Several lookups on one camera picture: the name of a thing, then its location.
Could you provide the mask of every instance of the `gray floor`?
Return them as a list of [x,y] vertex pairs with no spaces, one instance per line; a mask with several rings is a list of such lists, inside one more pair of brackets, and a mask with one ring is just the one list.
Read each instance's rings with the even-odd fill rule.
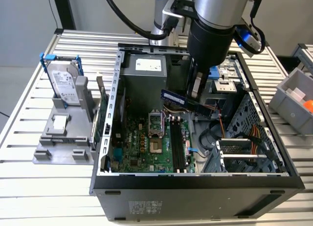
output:
[[[35,67],[0,66],[0,112],[11,115],[34,70]],[[6,116],[0,114],[0,132],[7,120]]]

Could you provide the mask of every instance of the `yellow wire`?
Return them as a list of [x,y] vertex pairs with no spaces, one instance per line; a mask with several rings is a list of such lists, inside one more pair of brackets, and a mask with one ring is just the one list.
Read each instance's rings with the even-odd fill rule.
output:
[[163,107],[170,113],[183,113],[184,112],[184,111],[173,111],[173,110],[170,110],[165,105],[163,105]]

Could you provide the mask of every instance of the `green circuit board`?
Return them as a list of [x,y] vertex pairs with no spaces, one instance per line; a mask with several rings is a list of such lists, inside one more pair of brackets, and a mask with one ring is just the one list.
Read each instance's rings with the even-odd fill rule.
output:
[[[162,139],[149,138],[148,119],[133,118],[127,119],[126,140],[122,147],[122,160],[118,165],[118,172],[155,172],[173,173],[173,160],[171,149],[171,135],[169,121],[164,123],[164,136]],[[188,123],[181,123],[182,132],[188,131]],[[158,140],[158,150],[153,149],[155,140]],[[187,172],[194,172],[193,158],[190,156],[190,165],[186,167]]]

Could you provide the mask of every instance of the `black power cable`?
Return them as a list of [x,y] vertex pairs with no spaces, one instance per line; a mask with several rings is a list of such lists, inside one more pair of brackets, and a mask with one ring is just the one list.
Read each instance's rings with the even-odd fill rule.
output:
[[51,6],[51,2],[50,2],[50,0],[49,0],[49,5],[50,5],[50,9],[51,9],[51,12],[52,12],[52,15],[53,15],[53,18],[54,18],[55,24],[56,24],[57,29],[58,29],[59,27],[58,27],[57,19],[55,19],[55,15],[54,15],[54,13],[53,13],[53,10],[52,10],[52,6]]
[[6,116],[6,117],[10,117],[9,115],[2,113],[1,111],[0,111],[0,114],[2,114],[3,116]]
[[165,39],[167,36],[170,35],[172,29],[164,28],[163,34],[156,35],[151,34],[148,31],[143,30],[142,28],[138,27],[134,23],[132,23],[122,12],[119,10],[119,8],[115,5],[113,0],[106,0],[113,10],[113,12],[124,22],[125,25],[127,25],[130,29],[135,31],[136,33],[140,34],[142,37],[147,38],[149,40],[162,40]]

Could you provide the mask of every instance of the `blue cable clip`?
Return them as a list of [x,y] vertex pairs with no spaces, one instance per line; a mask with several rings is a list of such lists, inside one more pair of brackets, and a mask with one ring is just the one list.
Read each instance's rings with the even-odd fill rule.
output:
[[199,149],[196,149],[196,148],[188,147],[187,149],[188,149],[188,151],[190,151],[190,152],[196,152],[196,153],[199,152]]

